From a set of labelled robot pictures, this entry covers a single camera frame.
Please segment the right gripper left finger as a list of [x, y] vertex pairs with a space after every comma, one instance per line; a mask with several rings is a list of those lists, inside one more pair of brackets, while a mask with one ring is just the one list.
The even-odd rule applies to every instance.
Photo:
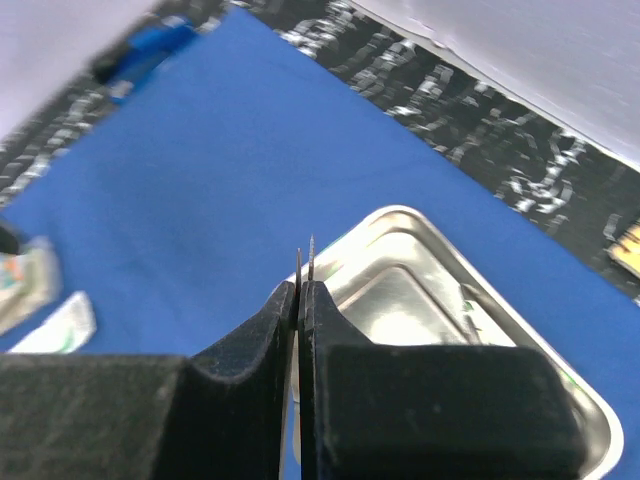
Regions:
[[195, 356], [5, 354], [5, 479], [277, 479], [295, 288]]

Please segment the glove packet teal orange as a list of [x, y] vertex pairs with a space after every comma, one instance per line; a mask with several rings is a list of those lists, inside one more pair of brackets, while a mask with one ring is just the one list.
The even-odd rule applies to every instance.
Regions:
[[55, 300], [61, 290], [59, 262], [45, 237], [26, 243], [18, 254], [1, 254], [1, 334]]

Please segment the white suture packet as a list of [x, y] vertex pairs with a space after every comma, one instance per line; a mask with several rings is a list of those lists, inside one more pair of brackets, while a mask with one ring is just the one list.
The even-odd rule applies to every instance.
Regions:
[[69, 354], [86, 345], [96, 330], [97, 323], [87, 293], [76, 291], [8, 352]]

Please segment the blue surgical drape cloth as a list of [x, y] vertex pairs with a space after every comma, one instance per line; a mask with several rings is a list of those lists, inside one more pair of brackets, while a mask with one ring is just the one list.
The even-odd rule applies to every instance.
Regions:
[[198, 37], [4, 211], [53, 245], [97, 330], [61, 355], [192, 357], [295, 288], [296, 254], [374, 211], [422, 213], [591, 385], [639, 475], [639, 310], [243, 9]]

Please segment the metal instrument tray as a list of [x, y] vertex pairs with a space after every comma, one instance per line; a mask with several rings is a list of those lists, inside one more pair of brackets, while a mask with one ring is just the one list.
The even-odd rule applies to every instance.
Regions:
[[529, 347], [559, 373], [587, 454], [583, 479], [602, 479], [621, 459], [624, 433], [612, 407], [485, 280], [419, 211], [380, 208], [321, 252], [313, 279], [369, 340]]

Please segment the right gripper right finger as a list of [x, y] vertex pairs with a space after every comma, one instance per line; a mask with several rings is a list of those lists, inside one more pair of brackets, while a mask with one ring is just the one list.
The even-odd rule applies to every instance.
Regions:
[[575, 479], [587, 455], [551, 363], [525, 347], [376, 344], [305, 283], [305, 479]]

